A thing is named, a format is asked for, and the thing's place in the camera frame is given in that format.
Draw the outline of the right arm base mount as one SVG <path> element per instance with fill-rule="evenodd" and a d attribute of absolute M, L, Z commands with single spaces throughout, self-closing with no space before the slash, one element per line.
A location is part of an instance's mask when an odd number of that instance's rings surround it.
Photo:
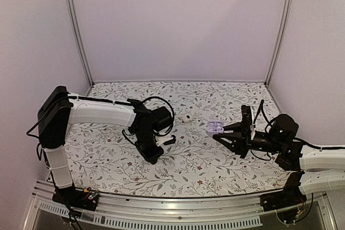
<path fill-rule="evenodd" d="M 265 212 L 275 211 L 284 225 L 295 224 L 306 211 L 307 197 L 300 192 L 281 190 L 260 196 L 260 205 Z"/>

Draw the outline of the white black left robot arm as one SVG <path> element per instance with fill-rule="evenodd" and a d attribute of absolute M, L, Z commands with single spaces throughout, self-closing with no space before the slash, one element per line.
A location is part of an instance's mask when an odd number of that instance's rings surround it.
<path fill-rule="evenodd" d="M 56 190 L 68 205 L 80 201 L 64 148 L 68 126 L 95 123 L 121 127 L 125 135 L 135 136 L 134 146 L 150 164 L 156 164 L 163 155 L 163 146 L 176 142 L 171 134 L 175 120 L 171 104 L 167 102 L 165 106 L 149 109 L 146 102 L 82 96 L 69 93 L 65 86 L 56 87 L 46 99 L 38 111 L 37 122 L 26 135 L 38 139 Z"/>

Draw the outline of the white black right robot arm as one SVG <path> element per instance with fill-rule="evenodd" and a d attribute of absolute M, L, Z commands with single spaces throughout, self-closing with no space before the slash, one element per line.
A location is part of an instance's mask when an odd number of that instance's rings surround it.
<path fill-rule="evenodd" d="M 252 115 L 244 112 L 242 121 L 216 125 L 212 138 L 234 154 L 245 158 L 249 151 L 273 153 L 275 163 L 291 174 L 279 194 L 283 206 L 291 206 L 301 195 L 344 188 L 344 147 L 317 146 L 296 137 L 298 124 L 280 114 L 268 125 L 268 132 L 257 131 Z"/>

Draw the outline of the purple round case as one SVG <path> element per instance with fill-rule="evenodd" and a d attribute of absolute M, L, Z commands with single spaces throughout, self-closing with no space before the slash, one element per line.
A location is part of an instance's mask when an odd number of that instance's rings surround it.
<path fill-rule="evenodd" d="M 212 137 L 215 134 L 222 134 L 224 132 L 224 122 L 212 120 L 207 123 L 206 133 Z"/>

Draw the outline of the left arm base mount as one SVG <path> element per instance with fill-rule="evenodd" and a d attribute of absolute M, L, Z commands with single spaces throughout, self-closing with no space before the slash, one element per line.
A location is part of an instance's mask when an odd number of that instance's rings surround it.
<path fill-rule="evenodd" d="M 76 189 L 74 185 L 60 189 L 55 188 L 52 200 L 65 205 L 67 208 L 80 208 L 83 210 L 95 211 L 98 205 L 100 192 L 86 188 Z"/>

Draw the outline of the cream earbud charging case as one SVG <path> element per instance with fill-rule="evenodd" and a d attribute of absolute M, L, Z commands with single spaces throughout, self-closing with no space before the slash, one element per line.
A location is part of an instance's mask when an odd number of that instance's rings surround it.
<path fill-rule="evenodd" d="M 181 120 L 184 123 L 188 123 L 188 122 L 191 122 L 193 120 L 193 117 L 191 115 L 183 115 L 181 117 Z"/>

